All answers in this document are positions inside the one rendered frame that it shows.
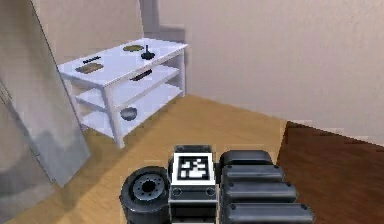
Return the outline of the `white shelf table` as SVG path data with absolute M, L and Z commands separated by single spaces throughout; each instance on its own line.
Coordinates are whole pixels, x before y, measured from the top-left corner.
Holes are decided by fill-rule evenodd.
M 183 43 L 141 38 L 135 45 L 149 46 L 151 60 L 141 53 L 113 47 L 58 66 L 76 117 L 82 126 L 112 138 L 118 147 L 124 137 L 178 96 L 186 93 L 185 49 Z M 76 71 L 82 61 L 100 56 L 103 68 L 89 74 Z M 123 120 L 120 111 L 137 109 L 132 121 Z

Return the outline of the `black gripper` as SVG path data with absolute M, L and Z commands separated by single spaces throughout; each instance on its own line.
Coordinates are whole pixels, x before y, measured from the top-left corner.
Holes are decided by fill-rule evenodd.
M 146 166 L 129 175 L 119 196 L 127 224 L 169 224 L 169 182 L 164 167 Z

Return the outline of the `grey bowl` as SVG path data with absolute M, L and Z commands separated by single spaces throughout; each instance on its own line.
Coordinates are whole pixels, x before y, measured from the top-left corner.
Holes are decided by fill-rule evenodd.
M 137 117 L 137 109 L 135 107 L 127 107 L 120 111 L 123 120 L 132 121 Z

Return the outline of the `grey open door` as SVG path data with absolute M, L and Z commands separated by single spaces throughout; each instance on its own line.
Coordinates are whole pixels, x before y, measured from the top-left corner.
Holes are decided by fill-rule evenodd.
M 49 178 L 66 185 L 90 153 L 32 0 L 0 0 L 0 81 Z

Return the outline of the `brown flat book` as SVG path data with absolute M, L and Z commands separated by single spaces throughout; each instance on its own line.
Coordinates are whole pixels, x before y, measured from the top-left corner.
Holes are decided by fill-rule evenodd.
M 89 74 L 94 71 L 97 71 L 99 69 L 103 68 L 102 64 L 99 63 L 89 63 L 86 65 L 83 65 L 81 67 L 76 68 L 77 72 L 83 73 L 83 74 Z

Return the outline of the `black joystick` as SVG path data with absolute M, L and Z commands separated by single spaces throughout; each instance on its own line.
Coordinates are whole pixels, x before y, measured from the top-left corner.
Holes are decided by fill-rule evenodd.
M 155 57 L 155 54 L 153 52 L 150 52 L 148 50 L 149 46 L 145 47 L 145 52 L 141 54 L 141 58 L 144 60 L 151 60 Z

